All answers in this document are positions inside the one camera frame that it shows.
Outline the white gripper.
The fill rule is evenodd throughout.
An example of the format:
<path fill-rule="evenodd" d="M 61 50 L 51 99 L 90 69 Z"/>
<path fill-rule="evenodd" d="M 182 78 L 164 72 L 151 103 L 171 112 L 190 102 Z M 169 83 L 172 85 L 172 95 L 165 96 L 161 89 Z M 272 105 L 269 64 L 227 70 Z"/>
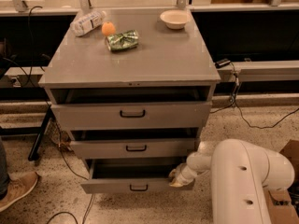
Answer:
<path fill-rule="evenodd" d="M 197 177 L 197 172 L 190 168 L 186 163 L 182 163 L 177 169 L 173 169 L 168 177 L 174 178 L 169 184 L 170 187 L 182 188 L 193 182 Z"/>

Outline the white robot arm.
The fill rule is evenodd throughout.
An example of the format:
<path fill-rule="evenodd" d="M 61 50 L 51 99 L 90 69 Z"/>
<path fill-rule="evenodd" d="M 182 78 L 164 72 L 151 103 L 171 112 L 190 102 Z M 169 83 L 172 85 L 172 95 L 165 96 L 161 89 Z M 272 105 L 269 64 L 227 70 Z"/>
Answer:
<path fill-rule="evenodd" d="M 170 172 L 170 186 L 187 186 L 206 170 L 211 172 L 214 224 L 272 224 L 264 192 L 288 189 L 295 179 L 292 163 L 282 154 L 226 139 L 210 156 L 191 153 Z"/>

